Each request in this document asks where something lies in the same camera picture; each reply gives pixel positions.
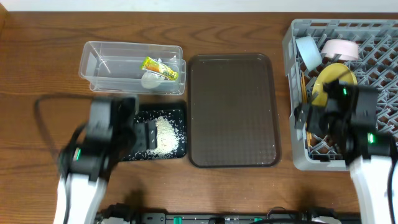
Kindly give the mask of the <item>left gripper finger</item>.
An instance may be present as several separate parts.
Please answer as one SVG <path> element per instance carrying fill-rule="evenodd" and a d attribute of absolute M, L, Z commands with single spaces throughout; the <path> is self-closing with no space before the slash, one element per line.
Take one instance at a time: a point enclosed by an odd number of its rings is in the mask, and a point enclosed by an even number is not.
<path fill-rule="evenodd" d="M 147 150 L 146 126 L 144 123 L 135 125 L 136 143 L 134 152 L 143 152 Z"/>
<path fill-rule="evenodd" d="M 148 129 L 148 149 L 155 149 L 157 147 L 157 126 L 155 120 L 147 122 Z"/>

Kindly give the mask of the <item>light blue bowl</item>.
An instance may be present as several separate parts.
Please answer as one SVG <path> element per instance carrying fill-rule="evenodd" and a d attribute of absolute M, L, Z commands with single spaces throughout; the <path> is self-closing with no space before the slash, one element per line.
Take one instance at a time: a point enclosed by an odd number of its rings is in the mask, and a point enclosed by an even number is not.
<path fill-rule="evenodd" d="M 320 51 L 312 37 L 298 38 L 296 39 L 296 45 L 308 71 L 314 70 L 322 63 Z"/>

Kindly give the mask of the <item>wooden chopstick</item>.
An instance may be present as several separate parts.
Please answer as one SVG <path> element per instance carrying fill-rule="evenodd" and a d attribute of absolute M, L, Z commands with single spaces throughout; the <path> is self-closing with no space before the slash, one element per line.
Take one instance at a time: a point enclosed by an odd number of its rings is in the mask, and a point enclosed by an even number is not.
<path fill-rule="evenodd" d="M 302 72 L 300 81 L 301 81 L 301 89 L 302 89 L 302 102 L 308 103 L 307 89 L 306 89 L 306 84 L 305 84 L 305 75 L 303 72 Z"/>
<path fill-rule="evenodd" d="M 309 147 L 312 147 L 312 133 L 306 132 L 306 134 L 307 134 L 307 145 Z"/>

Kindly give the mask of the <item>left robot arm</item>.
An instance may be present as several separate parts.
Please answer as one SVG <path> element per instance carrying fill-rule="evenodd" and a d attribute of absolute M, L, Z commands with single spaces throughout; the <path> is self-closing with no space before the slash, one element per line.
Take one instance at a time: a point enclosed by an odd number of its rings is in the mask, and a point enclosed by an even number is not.
<path fill-rule="evenodd" d="M 93 223 L 110 175 L 143 138 L 134 118 L 138 99 L 99 97 L 90 105 L 88 121 L 72 134 L 58 157 L 60 180 L 54 223 Z"/>

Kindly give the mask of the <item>yellow plate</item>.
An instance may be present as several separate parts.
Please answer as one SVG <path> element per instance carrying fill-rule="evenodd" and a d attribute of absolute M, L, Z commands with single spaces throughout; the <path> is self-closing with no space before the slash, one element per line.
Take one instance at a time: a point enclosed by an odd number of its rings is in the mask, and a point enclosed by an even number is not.
<path fill-rule="evenodd" d="M 325 67 L 313 86 L 312 95 L 316 98 L 312 100 L 313 105 L 325 106 L 327 103 L 328 95 L 323 91 L 323 85 L 330 83 L 335 79 L 347 84 L 357 85 L 357 79 L 354 73 L 342 63 L 333 63 Z"/>

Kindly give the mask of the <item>green snack wrapper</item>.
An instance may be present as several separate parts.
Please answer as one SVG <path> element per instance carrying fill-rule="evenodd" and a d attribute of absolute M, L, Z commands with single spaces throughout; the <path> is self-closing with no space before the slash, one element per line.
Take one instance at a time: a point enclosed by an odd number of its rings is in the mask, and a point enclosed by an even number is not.
<path fill-rule="evenodd" d="M 162 77 L 168 78 L 169 80 L 177 80 L 179 77 L 178 72 L 150 57 L 146 57 L 144 59 L 144 61 L 141 63 L 140 69 L 154 72 Z"/>

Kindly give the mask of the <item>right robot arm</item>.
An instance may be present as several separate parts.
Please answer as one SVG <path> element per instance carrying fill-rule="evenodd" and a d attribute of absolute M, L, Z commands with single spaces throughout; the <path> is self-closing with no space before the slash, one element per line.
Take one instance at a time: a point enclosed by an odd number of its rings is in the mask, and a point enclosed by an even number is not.
<path fill-rule="evenodd" d="M 379 92 L 333 80 L 325 106 L 301 103 L 295 128 L 329 136 L 348 166 L 363 223 L 397 223 L 397 141 L 376 129 Z"/>

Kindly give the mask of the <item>pink bowl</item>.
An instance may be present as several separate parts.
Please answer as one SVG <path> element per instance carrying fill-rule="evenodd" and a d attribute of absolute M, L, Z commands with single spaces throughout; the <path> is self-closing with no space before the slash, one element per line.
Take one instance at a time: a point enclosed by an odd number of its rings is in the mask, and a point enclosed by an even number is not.
<path fill-rule="evenodd" d="M 331 39 L 324 44 L 321 53 L 328 58 L 340 55 L 340 60 L 359 60 L 359 45 L 349 40 Z"/>

